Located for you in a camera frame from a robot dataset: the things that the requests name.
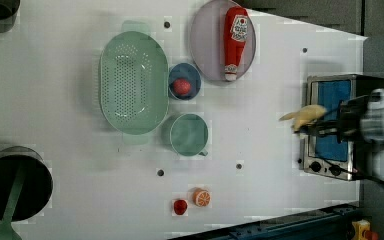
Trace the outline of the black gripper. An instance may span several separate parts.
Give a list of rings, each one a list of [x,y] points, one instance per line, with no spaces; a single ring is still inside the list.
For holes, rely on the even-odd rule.
[[[297,133],[315,137],[337,135],[338,143],[362,141],[360,121],[367,111],[368,101],[368,95],[342,101],[337,113],[337,122],[332,120],[305,124],[297,130]]]

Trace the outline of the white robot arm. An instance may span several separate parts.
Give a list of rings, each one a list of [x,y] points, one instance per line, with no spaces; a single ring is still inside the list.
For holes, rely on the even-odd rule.
[[[330,177],[347,175],[349,180],[372,178],[367,170],[357,166],[356,158],[352,165],[343,168],[339,163],[332,163],[327,157],[321,156],[310,140],[312,137],[335,136],[339,143],[384,143],[384,89],[375,89],[370,95],[341,102],[333,112],[337,112],[337,118],[327,121],[321,121],[321,118],[329,115],[330,111],[317,104],[304,106],[292,113],[294,133],[303,135],[308,142],[304,170],[319,174],[326,169]]]

